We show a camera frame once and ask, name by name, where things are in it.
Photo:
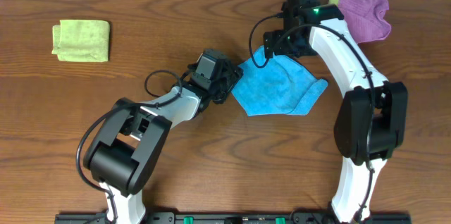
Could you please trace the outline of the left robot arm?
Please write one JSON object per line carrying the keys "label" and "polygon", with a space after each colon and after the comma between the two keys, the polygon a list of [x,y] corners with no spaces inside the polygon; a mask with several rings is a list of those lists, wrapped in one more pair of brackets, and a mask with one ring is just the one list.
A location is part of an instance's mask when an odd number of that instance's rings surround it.
{"label": "left robot arm", "polygon": [[75,165],[80,178],[106,196],[105,223],[141,223],[146,218],[142,190],[169,132],[210,103],[223,104],[243,71],[219,59],[190,64],[182,75],[169,74],[175,83],[165,95],[145,102],[119,99],[80,140]]}

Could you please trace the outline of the blue cloth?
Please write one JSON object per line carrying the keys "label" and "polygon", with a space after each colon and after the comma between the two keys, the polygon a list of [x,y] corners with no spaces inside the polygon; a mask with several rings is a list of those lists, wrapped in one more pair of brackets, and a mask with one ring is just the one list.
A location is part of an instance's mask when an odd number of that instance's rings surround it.
{"label": "blue cloth", "polygon": [[261,46],[239,67],[243,76],[232,94],[248,116],[307,115],[328,86],[324,79],[315,78],[304,66],[282,55],[265,61]]}

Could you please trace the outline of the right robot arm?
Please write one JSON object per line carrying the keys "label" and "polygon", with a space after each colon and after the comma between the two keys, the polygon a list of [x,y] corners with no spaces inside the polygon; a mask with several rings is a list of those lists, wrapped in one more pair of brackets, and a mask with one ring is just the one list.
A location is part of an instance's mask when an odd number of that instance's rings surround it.
{"label": "right robot arm", "polygon": [[337,6],[289,7],[277,17],[283,29],[264,35],[266,59],[317,54],[342,95],[333,128],[342,155],[337,191],[322,223],[374,223],[370,201],[381,170],[403,141],[408,92],[390,82],[353,40]]}

